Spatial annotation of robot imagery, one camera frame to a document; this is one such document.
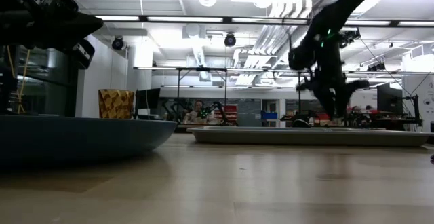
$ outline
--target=ceiling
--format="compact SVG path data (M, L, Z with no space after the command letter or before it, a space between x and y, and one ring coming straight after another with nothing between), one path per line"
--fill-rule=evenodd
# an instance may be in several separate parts
M322 0L312 0L314 6ZM188 16L269 16L272 7L259 8L253 3L217 0L215 5L205 7L199 0L76 0L81 11L95 15L188 15ZM434 0L380 0L364 12L359 18L371 19L417 19L432 20L434 18ZM193 55L191 46L183 43L182 28L184 24L156 23L108 23L100 32L99 38L111 42L114 30L146 29L157 46L154 60L161 63L171 60L186 60ZM233 57L237 48L251 48L260 36L264 27L261 25L226 25L205 24L205 30L235 33L237 45L226 48L224 36L213 35L210 42L203 47L205 56ZM283 30L277 26L274 31ZM434 29L394 29L394 28L360 28L361 38L365 43L356 41L341 51L342 59L349 64L348 69L354 69L358 64L384 56L386 64L399 64L401 54L410 48L419 46L419 41L434 43ZM133 45L139 42L140 36L125 36L124 39Z

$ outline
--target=white wall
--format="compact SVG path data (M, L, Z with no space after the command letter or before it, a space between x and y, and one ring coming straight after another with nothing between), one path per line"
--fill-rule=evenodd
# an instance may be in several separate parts
M93 36L95 54L87 70L79 71L76 117L99 118L98 90L126 89L128 61Z

